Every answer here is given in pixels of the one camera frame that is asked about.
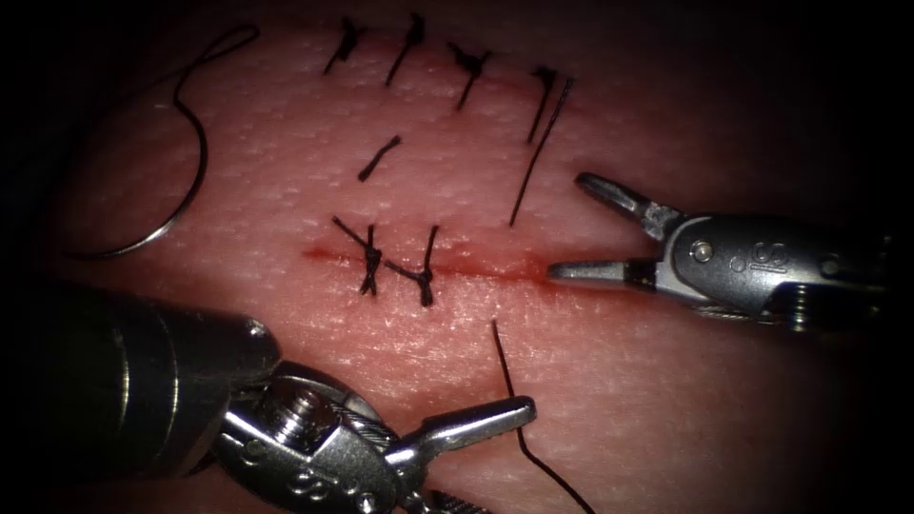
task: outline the black suture thread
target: black suture thread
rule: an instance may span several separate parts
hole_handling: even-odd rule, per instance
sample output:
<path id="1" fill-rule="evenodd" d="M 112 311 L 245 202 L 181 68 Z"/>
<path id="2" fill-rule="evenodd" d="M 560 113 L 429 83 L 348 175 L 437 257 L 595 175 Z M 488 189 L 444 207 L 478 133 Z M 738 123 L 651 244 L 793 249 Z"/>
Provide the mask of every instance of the black suture thread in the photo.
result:
<path id="1" fill-rule="evenodd" d="M 333 67 L 333 63 L 337 60 L 346 62 L 349 58 L 349 54 L 352 53 L 355 46 L 359 44 L 359 36 L 364 34 L 366 30 L 368 29 L 356 29 L 352 20 L 345 16 L 343 17 L 343 40 L 340 41 L 340 46 L 333 53 L 333 56 L 330 57 L 330 60 L 327 61 L 327 66 L 324 68 L 324 75 L 330 73 L 330 68 Z"/>
<path id="2" fill-rule="evenodd" d="M 390 81 L 393 80 L 393 75 L 396 74 L 397 69 L 400 69 L 400 65 L 403 64 L 403 58 L 407 56 L 409 49 L 419 45 L 426 40 L 426 19 L 411 12 L 409 16 L 412 18 L 412 26 L 407 32 L 407 41 L 403 45 L 403 49 L 400 50 L 400 54 L 397 55 L 397 59 L 393 61 L 393 66 L 390 67 L 390 71 L 387 73 L 387 80 L 384 81 L 384 86 L 386 88 L 390 87 Z"/>
<path id="3" fill-rule="evenodd" d="M 507 386 L 507 395 L 511 398 L 514 397 L 514 385 L 511 383 L 511 374 L 507 370 L 507 359 L 505 358 L 505 349 L 502 347 L 502 338 L 498 335 L 498 323 L 493 319 L 492 320 L 492 337 L 495 339 L 495 349 L 498 351 L 498 360 L 502 365 L 502 373 L 505 375 L 505 385 Z M 541 461 L 536 455 L 533 455 L 533 452 L 530 451 L 530 448 L 527 447 L 527 440 L 524 439 L 524 429 L 517 429 L 517 444 L 521 448 L 521 453 L 527 457 L 534 465 L 543 470 L 546 475 L 549 476 L 556 484 L 559 485 L 562 489 L 568 493 L 568 496 L 571 497 L 578 506 L 581 507 L 584 512 L 587 514 L 596 514 L 593 510 L 593 507 L 587 503 L 587 500 L 583 496 L 578 494 L 578 491 L 574 489 L 561 475 L 556 473 L 551 467 L 546 463 Z"/>
<path id="4" fill-rule="evenodd" d="M 568 97 L 568 93 L 571 92 L 571 86 L 573 84 L 573 78 L 568 78 L 565 80 L 565 87 L 562 89 L 562 96 L 559 97 L 559 102 L 555 105 L 555 109 L 552 111 L 552 117 L 549 118 L 549 123 L 546 124 L 546 130 L 543 131 L 543 137 L 540 138 L 540 144 L 536 146 L 536 150 L 533 152 L 533 157 L 530 159 L 530 165 L 527 167 L 527 173 L 524 175 L 524 182 L 521 183 L 521 190 L 517 193 L 517 200 L 514 202 L 514 210 L 511 211 L 511 221 L 509 221 L 507 224 L 509 227 L 514 227 L 514 220 L 517 219 L 517 211 L 521 208 L 521 201 L 524 200 L 524 193 L 527 192 L 527 183 L 530 181 L 530 175 L 533 173 L 533 165 L 536 164 L 536 160 L 539 158 L 540 152 L 543 151 L 543 145 L 546 144 L 546 138 L 549 137 L 549 133 L 552 132 L 552 126 L 555 125 L 555 120 L 559 117 L 559 112 L 562 111 L 562 106 L 565 104 L 565 100 Z"/>
<path id="5" fill-rule="evenodd" d="M 428 245 L 426 246 L 426 257 L 422 264 L 422 271 L 418 273 L 409 271 L 393 264 L 390 260 L 384 261 L 384 266 L 393 269 L 419 285 L 419 301 L 422 306 L 431 306 L 434 303 L 434 297 L 431 294 L 431 279 L 434 278 L 431 273 L 431 251 L 435 246 L 435 234 L 437 233 L 438 226 L 436 225 L 431 228 L 431 233 L 428 235 Z"/>
<path id="6" fill-rule="evenodd" d="M 536 109 L 536 116 L 533 116 L 533 127 L 530 127 L 530 134 L 527 136 L 528 145 L 533 141 L 533 134 L 536 133 L 536 128 L 540 125 L 540 118 L 543 117 L 543 110 L 546 108 L 546 99 L 552 92 L 553 84 L 555 84 L 555 74 L 555 69 L 545 66 L 538 66 L 531 73 L 531 75 L 539 77 L 543 81 L 543 98 L 540 100 L 540 107 Z"/>
<path id="7" fill-rule="evenodd" d="M 477 57 L 464 52 L 456 44 L 449 41 L 447 42 L 447 47 L 454 52 L 454 60 L 457 62 L 457 65 L 466 71 L 469 71 L 469 80 L 467 80 L 467 85 L 464 86 L 464 92 L 460 95 L 460 101 L 457 102 L 457 110 L 460 110 L 464 107 L 464 103 L 467 102 L 469 90 L 473 87 L 473 83 L 483 74 L 483 65 L 486 63 L 489 56 L 491 56 L 492 52 L 486 50 L 482 56 Z"/>
<path id="8" fill-rule="evenodd" d="M 365 280 L 362 281 L 362 286 L 359 287 L 359 292 L 365 294 L 369 290 L 371 291 L 371 296 L 378 295 L 378 285 L 375 282 L 374 275 L 378 271 L 378 267 L 381 265 L 381 256 L 383 253 L 378 248 L 374 247 L 374 225 L 368 226 L 368 240 L 365 241 L 359 234 L 355 233 L 351 228 L 343 225 L 343 222 L 339 218 L 333 216 L 332 221 L 336 224 L 337 227 L 341 228 L 353 241 L 358 243 L 362 249 L 365 250 Z"/>
<path id="9" fill-rule="evenodd" d="M 171 103 L 174 105 L 178 111 L 184 115 L 185 118 L 193 126 L 194 132 L 197 134 L 197 139 L 200 143 L 200 158 L 197 164 L 197 172 L 193 177 L 193 183 L 190 184 L 190 189 L 188 189 L 187 194 L 185 194 L 184 199 L 181 200 L 181 203 L 178 204 L 178 207 L 171 212 L 168 218 L 162 222 L 155 230 L 149 234 L 123 245 L 122 247 L 117 247 L 110 250 L 98 251 L 98 252 L 78 252 L 78 251 L 69 251 L 64 252 L 64 255 L 70 257 L 71 259 L 78 260 L 98 260 L 98 259 L 108 259 L 110 257 L 117 257 L 119 255 L 124 255 L 130 253 L 137 248 L 143 247 L 156 239 L 165 235 L 166 232 L 178 221 L 182 214 L 190 207 L 190 204 L 193 203 L 194 198 L 196 198 L 197 193 L 200 191 L 200 187 L 203 185 L 203 180 L 207 176 L 207 167 L 209 165 L 209 144 L 207 142 L 207 132 L 203 128 L 203 123 L 200 122 L 200 119 L 197 118 L 196 114 L 193 113 L 190 108 L 181 101 L 181 88 L 184 87 L 185 83 L 190 78 L 190 75 L 201 65 L 212 61 L 217 57 L 225 55 L 227 51 L 234 49 L 239 49 L 246 45 L 247 43 L 256 39 L 257 34 L 260 31 L 254 27 L 255 35 L 253 37 L 246 38 L 245 40 L 228 47 L 228 49 L 223 49 L 219 52 L 212 53 L 220 45 L 222 45 L 230 37 L 233 37 L 235 33 L 242 30 L 250 30 L 251 25 L 242 25 L 235 27 L 231 30 L 226 31 L 219 37 L 217 37 L 212 43 L 209 44 L 207 49 L 205 49 L 194 61 L 187 67 L 184 68 L 184 73 L 181 75 L 181 78 L 178 79 L 178 83 L 174 87 L 174 93 L 171 95 Z"/>
<path id="10" fill-rule="evenodd" d="M 128 101 L 132 100 L 133 98 L 136 98 L 137 96 L 143 94 L 144 92 L 146 92 L 152 88 L 155 88 L 159 84 L 162 84 L 163 82 L 165 82 L 169 79 L 172 79 L 174 77 L 180 76 L 181 74 L 185 73 L 190 67 L 203 66 L 206 63 L 209 63 L 211 61 L 214 61 L 214 60 L 222 57 L 223 55 L 226 55 L 237 49 L 240 49 L 244 45 L 246 45 L 246 44 L 252 42 L 253 40 L 257 39 L 258 37 L 260 37 L 260 29 L 256 25 L 250 25 L 250 24 L 240 25 L 238 27 L 235 27 L 232 30 L 229 30 L 227 33 L 234 34 L 235 32 L 240 32 L 242 30 L 249 30 L 251 32 L 251 34 L 249 36 L 245 37 L 244 39 L 238 41 L 234 45 L 231 45 L 230 47 L 227 47 L 225 49 L 222 49 L 215 53 L 211 53 L 211 54 L 207 55 L 204 59 L 194 60 L 190 64 L 184 65 L 181 68 L 176 68 L 163 75 L 160 75 L 157 78 L 147 82 L 146 84 L 139 86 L 136 89 L 132 89 L 132 90 L 118 96 L 114 100 L 111 100 L 110 102 L 107 102 L 106 104 L 103 104 L 101 107 L 88 109 L 88 111 L 84 115 L 83 119 L 72 122 L 71 124 L 68 124 L 67 126 L 62 128 L 60 132 L 57 132 L 56 134 L 54 134 L 50 138 L 48 138 L 48 140 L 46 140 L 46 142 L 44 144 L 42 144 L 39 148 L 36 148 L 34 151 L 30 152 L 28 155 L 26 155 L 21 161 L 19 161 L 15 165 L 13 165 L 13 167 L 11 169 L 13 171 L 16 171 L 19 168 L 27 165 L 33 159 L 35 159 L 37 157 L 45 156 L 47 154 L 48 148 L 53 146 L 58 140 L 60 140 L 64 137 L 67 137 L 68 135 L 71 135 L 72 133 L 76 132 L 79 129 L 91 128 L 92 125 L 98 123 L 98 120 L 100 120 L 103 116 L 105 116 L 109 112 L 112 112 L 113 110 L 121 107 L 122 105 L 126 104 Z"/>
<path id="11" fill-rule="evenodd" d="M 365 169 L 359 171 L 359 182 L 365 182 L 368 179 L 369 175 L 374 171 L 374 168 L 378 166 L 378 163 L 381 162 L 381 157 L 384 157 L 384 154 L 387 153 L 389 149 L 396 147 L 400 143 L 403 143 L 403 140 L 400 139 L 400 136 L 395 135 L 389 143 L 382 146 L 381 149 L 379 149 L 378 152 L 374 154 L 374 158 L 371 159 L 371 162 L 365 166 Z"/>

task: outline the pink skin surface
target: pink skin surface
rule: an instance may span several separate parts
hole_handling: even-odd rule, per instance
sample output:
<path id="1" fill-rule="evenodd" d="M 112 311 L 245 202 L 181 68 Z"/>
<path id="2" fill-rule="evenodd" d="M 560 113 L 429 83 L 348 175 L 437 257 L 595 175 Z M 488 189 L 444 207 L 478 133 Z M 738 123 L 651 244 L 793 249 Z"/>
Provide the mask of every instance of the pink skin surface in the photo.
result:
<path id="1" fill-rule="evenodd" d="M 544 280 L 558 260 L 651 255 L 635 224 L 586 198 L 581 171 L 617 179 L 687 212 L 765 211 L 826 219 L 855 184 L 802 195 L 832 162 L 808 91 L 755 81 L 700 15 L 566 5 L 374 6 L 301 2 L 205 10 L 163 36 L 137 83 L 188 62 L 239 20 L 254 43 L 195 71 L 182 98 L 209 139 L 209 173 L 184 217 L 129 255 L 74 262 L 160 223 L 193 178 L 198 144 L 170 104 L 173 81 L 107 117 L 60 190 L 45 256 L 54 273 L 266 323 L 285 357 L 360 391 L 400 433 L 427 415 L 506 395 L 497 318 L 519 394 L 539 418 L 530 448 L 598 512 L 747 512 L 804 505 L 834 450 L 823 434 L 849 392 L 841 367 L 775 328 L 698 318 L 672 300 L 582 291 Z M 392 87 L 383 81 L 408 28 L 427 18 Z M 369 26 L 346 62 L 324 65 L 339 19 Z M 445 42 L 494 54 L 466 106 L 467 74 Z M 540 156 L 517 224 L 507 220 L 533 145 L 542 94 L 529 76 L 576 82 Z M 364 183 L 356 174 L 399 134 Z M 854 213 L 846 212 L 850 217 Z M 363 237 L 419 270 L 429 230 L 435 303 L 380 268 L 358 294 Z M 428 484 L 495 512 L 575 512 L 509 435 L 435 461 Z M 97 511 L 275 512 L 214 467 L 194 478 L 98 487 Z"/>

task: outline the surgical suture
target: surgical suture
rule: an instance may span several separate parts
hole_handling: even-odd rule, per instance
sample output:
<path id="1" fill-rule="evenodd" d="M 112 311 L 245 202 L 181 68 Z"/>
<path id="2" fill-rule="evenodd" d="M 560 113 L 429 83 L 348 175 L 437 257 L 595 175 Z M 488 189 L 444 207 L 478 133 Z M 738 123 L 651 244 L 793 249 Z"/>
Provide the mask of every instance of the surgical suture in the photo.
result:
<path id="1" fill-rule="evenodd" d="M 333 56 L 330 57 L 330 60 L 327 62 L 327 66 L 324 67 L 324 75 L 330 73 L 330 68 L 333 67 L 333 63 L 336 61 L 343 61 L 349 58 L 349 54 L 352 53 L 352 50 L 355 49 L 355 46 L 359 44 L 359 36 L 365 33 L 368 30 L 365 27 L 361 29 L 356 29 L 355 24 L 352 23 L 347 17 L 343 17 L 343 40 L 340 41 L 340 46 L 333 53 Z"/>
<path id="2" fill-rule="evenodd" d="M 527 166 L 527 173 L 524 175 L 521 189 L 517 193 L 517 200 L 514 202 L 514 209 L 511 211 L 511 219 L 507 223 L 509 227 L 514 227 L 514 221 L 517 219 L 517 211 L 521 208 L 521 201 L 524 200 L 524 194 L 527 192 L 527 184 L 530 182 L 530 175 L 533 174 L 533 166 L 536 164 L 540 152 L 543 151 L 543 146 L 546 144 L 546 138 L 549 137 L 549 134 L 552 132 L 552 127 L 555 125 L 555 120 L 558 119 L 559 113 L 562 111 L 562 106 L 565 104 L 565 100 L 571 92 L 572 85 L 574 85 L 574 79 L 570 77 L 567 78 L 565 80 L 565 87 L 562 88 L 562 96 L 559 96 L 559 101 L 552 111 L 552 117 L 549 118 L 549 123 L 546 124 L 546 129 L 543 130 L 543 136 L 540 137 L 540 143 L 536 146 L 536 150 L 533 151 L 533 157 L 530 158 L 530 164 Z"/>
<path id="3" fill-rule="evenodd" d="M 404 43 L 403 49 L 400 50 L 397 59 L 393 61 L 393 66 L 390 67 L 390 71 L 387 73 L 387 80 L 384 81 L 385 87 L 390 87 L 393 75 L 396 74 L 397 69 L 400 69 L 400 65 L 403 64 L 403 58 L 407 56 L 409 49 L 426 40 L 426 19 L 415 12 L 411 12 L 409 16 L 412 18 L 412 26 L 409 28 L 409 32 L 407 32 L 407 41 Z"/>
<path id="4" fill-rule="evenodd" d="M 457 110 L 460 110 L 464 107 L 464 103 L 467 102 L 469 90 L 473 87 L 473 83 L 476 82 L 476 79 L 478 79 L 480 75 L 483 74 L 483 65 L 492 55 L 492 52 L 486 50 L 485 53 L 477 57 L 475 55 L 465 53 L 454 43 L 448 42 L 447 47 L 450 49 L 450 51 L 454 52 L 454 59 L 456 60 L 457 64 L 466 71 L 469 71 L 469 80 L 467 80 L 467 85 L 464 87 L 464 92 L 460 95 L 460 101 L 457 102 Z"/>
<path id="5" fill-rule="evenodd" d="M 384 157 L 384 154 L 387 153 L 388 150 L 396 147 L 397 145 L 399 145 L 402 142 L 403 142 L 403 140 L 400 139 L 400 136 L 395 135 L 395 136 L 393 136 L 393 138 L 390 140 L 389 143 L 382 146 L 381 149 L 379 149 L 378 152 L 374 154 L 374 157 L 371 159 L 371 162 L 369 162 L 368 165 L 365 166 L 365 169 L 363 169 L 362 171 L 359 171 L 359 175 L 358 175 L 359 182 L 365 182 L 368 179 L 369 175 L 371 175 L 371 173 L 374 171 L 374 168 L 376 166 L 378 166 L 378 163 L 381 162 L 381 157 Z"/>
<path id="6" fill-rule="evenodd" d="M 505 376 L 505 386 L 507 387 L 507 396 L 513 398 L 514 395 L 514 384 L 511 383 L 511 374 L 507 371 L 507 359 L 505 357 L 505 349 L 502 347 L 502 338 L 498 334 L 498 323 L 495 320 L 492 320 L 492 338 L 495 340 L 495 350 L 498 352 L 498 361 L 502 365 L 502 374 Z M 548 464 L 540 460 L 539 457 L 533 455 L 533 452 L 530 451 L 530 448 L 527 446 L 527 440 L 524 439 L 524 430 L 522 428 L 517 429 L 517 444 L 521 448 L 521 453 L 534 465 L 543 470 L 546 475 L 549 476 L 556 484 L 559 485 L 562 489 L 568 493 L 568 496 L 578 506 L 581 507 L 586 514 L 595 514 L 593 507 L 587 503 L 587 500 L 584 499 L 581 494 L 578 493 L 561 475 L 559 475 L 554 469 L 549 467 Z"/>
<path id="7" fill-rule="evenodd" d="M 343 232 L 365 250 L 365 279 L 362 281 L 362 286 L 359 287 L 359 292 L 365 294 L 370 290 L 371 296 L 377 296 L 378 286 L 374 280 L 374 275 L 378 271 L 378 266 L 381 265 L 381 256 L 383 254 L 381 250 L 374 247 L 374 225 L 368 226 L 368 240 L 365 241 L 359 237 L 359 234 L 343 225 L 343 222 L 336 216 L 333 216 L 332 220 L 337 227 L 341 228 Z"/>
<path id="8" fill-rule="evenodd" d="M 538 66 L 531 73 L 531 75 L 539 77 L 543 82 L 543 98 L 540 99 L 540 106 L 536 109 L 536 115 L 533 116 L 533 127 L 530 127 L 530 134 L 527 135 L 528 144 L 533 141 L 533 135 L 536 133 L 536 128 L 540 125 L 540 118 L 543 117 L 543 109 L 546 108 L 546 99 L 549 98 L 549 94 L 552 92 L 552 86 L 555 84 L 555 74 L 555 69 L 547 68 L 545 66 Z"/>
<path id="9" fill-rule="evenodd" d="M 227 49 L 221 49 L 215 51 L 221 45 L 223 45 L 230 38 L 235 37 L 239 33 L 250 32 L 250 34 L 243 40 L 235 42 Z M 95 260 L 95 259 L 106 259 L 109 257 L 117 257 L 119 255 L 124 255 L 130 253 L 137 248 L 143 247 L 156 239 L 162 237 L 166 232 L 174 226 L 182 214 L 188 210 L 190 204 L 193 203 L 194 198 L 196 198 L 197 193 L 200 192 L 200 187 L 203 185 L 203 180 L 207 175 L 207 167 L 209 165 L 209 144 L 207 143 L 207 133 L 203 128 L 203 123 L 200 122 L 200 119 L 197 118 L 196 114 L 181 101 L 181 89 L 184 87 L 191 74 L 200 66 L 213 61 L 216 58 L 222 57 L 227 53 L 239 49 L 244 45 L 250 43 L 260 35 L 260 30 L 253 25 L 242 25 L 235 27 L 231 30 L 228 30 L 221 36 L 217 37 L 212 43 L 209 44 L 207 49 L 205 49 L 190 65 L 182 68 L 181 78 L 178 79 L 178 83 L 174 87 L 174 93 L 171 95 L 171 103 L 176 109 L 190 122 L 193 126 L 194 132 L 196 132 L 197 140 L 200 144 L 200 157 L 197 164 L 197 172 L 194 175 L 193 183 L 190 185 L 187 194 L 185 194 L 184 199 L 181 200 L 181 203 L 178 204 L 178 207 L 171 212 L 168 218 L 162 224 L 160 224 L 156 229 L 147 235 L 131 242 L 121 247 L 113 248 L 105 251 L 97 252 L 81 252 L 81 251 L 68 251 L 65 252 L 65 255 L 72 259 L 80 260 Z"/>
<path id="10" fill-rule="evenodd" d="M 415 272 L 403 269 L 391 261 L 384 261 L 384 266 L 393 269 L 397 273 L 409 278 L 412 281 L 415 281 L 419 285 L 420 291 L 420 303 L 422 306 L 431 306 L 434 302 L 434 299 L 431 295 L 431 279 L 433 275 L 431 273 L 430 261 L 431 261 L 431 250 L 435 246 L 435 234 L 438 233 L 438 226 L 431 228 L 431 233 L 428 235 L 428 246 L 426 247 L 426 258 L 423 261 L 422 271 Z"/>

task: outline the metallic instrument tip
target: metallic instrument tip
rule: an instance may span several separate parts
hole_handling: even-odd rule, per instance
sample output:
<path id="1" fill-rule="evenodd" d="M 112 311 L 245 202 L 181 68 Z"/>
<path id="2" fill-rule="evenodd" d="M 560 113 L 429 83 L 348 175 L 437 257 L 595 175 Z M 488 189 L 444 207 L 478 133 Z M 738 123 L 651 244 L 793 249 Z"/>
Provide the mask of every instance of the metallic instrument tip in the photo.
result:
<path id="1" fill-rule="evenodd" d="M 514 396 L 431 416 L 418 430 L 407 434 L 385 452 L 407 490 L 425 480 L 428 463 L 446 451 L 475 445 L 520 428 L 536 419 L 536 404 L 527 396 Z"/>
<path id="2" fill-rule="evenodd" d="M 581 261 L 555 263 L 546 269 L 546 278 L 555 284 L 591 289 L 625 288 L 626 263 Z"/>
<path id="3" fill-rule="evenodd" d="M 645 233 L 656 241 L 665 240 L 668 228 L 683 218 L 679 210 L 658 204 L 641 193 L 594 173 L 581 173 L 574 183 L 601 204 L 641 223 Z"/>
<path id="4" fill-rule="evenodd" d="M 581 173 L 574 183 L 588 196 L 635 220 L 641 220 L 650 206 L 645 196 L 594 173 Z"/>

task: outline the screw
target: screw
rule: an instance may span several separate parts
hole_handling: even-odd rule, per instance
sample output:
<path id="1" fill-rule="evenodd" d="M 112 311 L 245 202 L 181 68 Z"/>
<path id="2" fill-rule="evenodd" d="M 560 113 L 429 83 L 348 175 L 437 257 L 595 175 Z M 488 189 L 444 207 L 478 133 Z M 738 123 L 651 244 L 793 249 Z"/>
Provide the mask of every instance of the screw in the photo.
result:
<path id="1" fill-rule="evenodd" d="M 692 245 L 692 250 L 689 254 L 691 254 L 692 259 L 695 259 L 697 262 L 706 263 L 714 256 L 714 247 L 707 241 L 696 241 Z"/>

